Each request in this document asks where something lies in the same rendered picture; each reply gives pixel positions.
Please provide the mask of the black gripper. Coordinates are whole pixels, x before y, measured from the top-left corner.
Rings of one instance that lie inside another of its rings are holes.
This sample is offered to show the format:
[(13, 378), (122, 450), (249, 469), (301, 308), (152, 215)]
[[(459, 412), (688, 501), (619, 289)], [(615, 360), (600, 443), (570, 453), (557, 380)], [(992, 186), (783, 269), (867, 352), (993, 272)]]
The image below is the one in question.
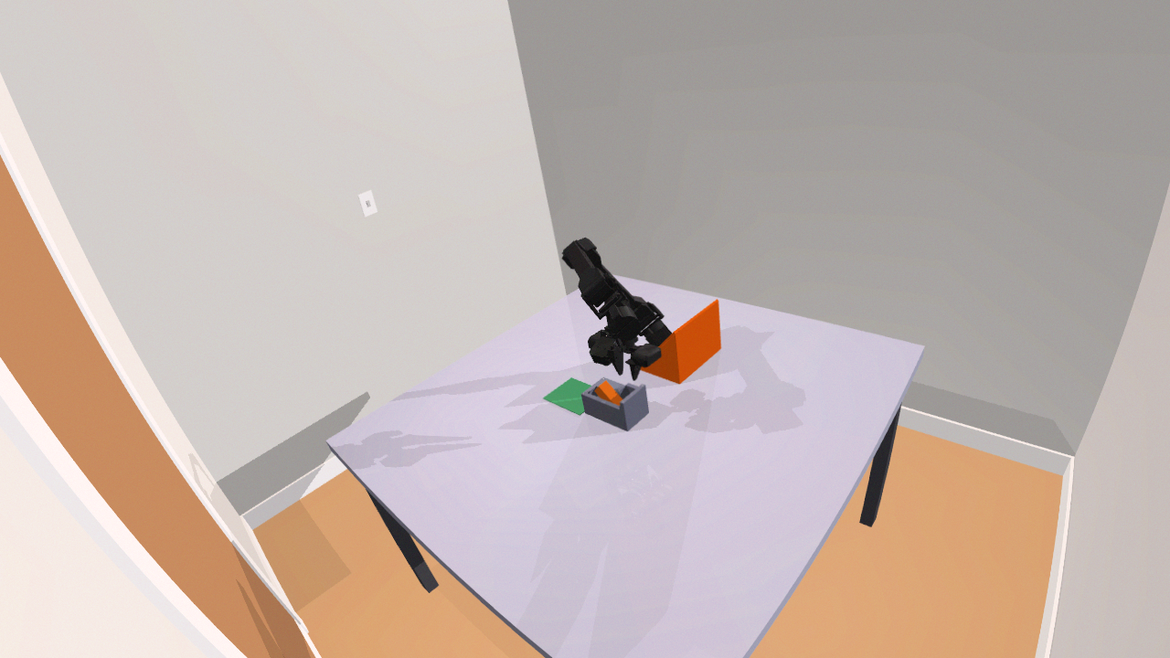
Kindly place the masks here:
[[(612, 334), (615, 334), (612, 329), (612, 325), (603, 325), (601, 333), (606, 333), (610, 336), (612, 336)], [(594, 343), (598, 340), (601, 340), (601, 333), (596, 333), (590, 335), (589, 348), (594, 347)], [(638, 337), (629, 341), (622, 341), (622, 351), (625, 351), (626, 354), (631, 354), (629, 361), (626, 361), (625, 363), (629, 364), (633, 381), (638, 381), (641, 366), (651, 366), (652, 363), (659, 361), (659, 358), (662, 357), (660, 348), (655, 345), (649, 345), (649, 343), (646, 343), (646, 345), (638, 347), (635, 345), (638, 341), (639, 341)], [(619, 361), (617, 362), (612, 361), (612, 364), (614, 369), (617, 369), (618, 375), (621, 376), (622, 355), (620, 356)]]

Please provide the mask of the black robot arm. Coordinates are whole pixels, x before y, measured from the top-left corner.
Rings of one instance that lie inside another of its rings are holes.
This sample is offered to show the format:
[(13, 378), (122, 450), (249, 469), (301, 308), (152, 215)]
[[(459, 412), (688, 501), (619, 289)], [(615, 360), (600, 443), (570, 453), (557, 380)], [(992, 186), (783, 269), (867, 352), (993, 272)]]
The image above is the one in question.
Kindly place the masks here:
[[(603, 267), (601, 255), (589, 238), (573, 240), (566, 249), (560, 251), (560, 255), (563, 255), (560, 259), (580, 276), (581, 300), (598, 318), (606, 315), (607, 324), (612, 325), (615, 333), (612, 336), (601, 333), (601, 340), (590, 349), (590, 358), (596, 364), (610, 366), (612, 361), (619, 361), (622, 355), (622, 341), (634, 340), (638, 334), (646, 336), (649, 345), (658, 348), (672, 334), (667, 325), (662, 324), (661, 318), (665, 315), (654, 303), (631, 295), (620, 281)], [(597, 311), (596, 308), (601, 304)]]

